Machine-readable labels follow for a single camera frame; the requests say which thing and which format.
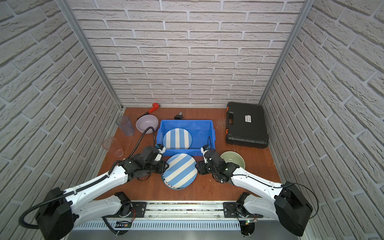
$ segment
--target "blue striped plate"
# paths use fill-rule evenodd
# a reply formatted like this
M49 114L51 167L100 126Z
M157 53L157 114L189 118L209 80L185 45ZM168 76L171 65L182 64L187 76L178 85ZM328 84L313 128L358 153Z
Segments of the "blue striped plate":
M168 159L169 168L163 173L162 179L170 189L184 189L197 176L196 161L185 153L173 155Z
M192 135L182 128L169 130L163 138L163 145L166 149L188 149L191 144Z

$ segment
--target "brick wall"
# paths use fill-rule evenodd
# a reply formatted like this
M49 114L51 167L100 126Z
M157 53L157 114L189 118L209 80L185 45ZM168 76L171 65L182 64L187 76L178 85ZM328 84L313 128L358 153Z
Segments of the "brick wall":
M41 239L20 214L86 179L117 108L55 1L0 2L0 33L0 239Z
M316 0L264 103L281 178L319 198L316 238L384 239L383 12Z
M69 0L125 106L258 103L303 1Z

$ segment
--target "light green bowl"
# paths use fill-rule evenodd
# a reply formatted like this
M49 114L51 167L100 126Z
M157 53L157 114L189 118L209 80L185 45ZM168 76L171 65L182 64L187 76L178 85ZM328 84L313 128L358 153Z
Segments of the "light green bowl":
M245 169L245 162L242 156L237 152L228 151L220 155L225 162L233 162Z

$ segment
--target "toolbox handle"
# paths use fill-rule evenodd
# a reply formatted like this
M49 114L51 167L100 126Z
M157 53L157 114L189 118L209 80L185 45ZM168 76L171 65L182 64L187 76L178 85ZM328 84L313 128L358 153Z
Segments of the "toolbox handle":
M231 125L233 125L233 113L227 113L226 128L229 129Z

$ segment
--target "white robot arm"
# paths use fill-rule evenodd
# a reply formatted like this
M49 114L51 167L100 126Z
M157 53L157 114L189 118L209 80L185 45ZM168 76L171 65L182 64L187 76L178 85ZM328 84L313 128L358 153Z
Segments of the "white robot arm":
M59 188L52 189L44 202L33 206L20 216L19 224L26 228L40 229L47 240L59 240L74 227L90 220L114 214L127 216L133 206L123 192L107 199L92 200L143 174L164 173L169 167L166 162L161 161L164 151L165 147L161 144L146 147L141 154L115 162L110 171L88 182L64 191ZM201 152L204 161L196 164L199 174L212 174L217 182L245 188L261 197L243 193L236 202L240 217L249 214L265 215L279 220L293 234L303 235L312 213L312 206L297 187L289 182L285 185L271 182L247 172L234 163L225 163L209 145L202 147ZM35 216L38 224L26 223L25 216L35 209L38 209Z

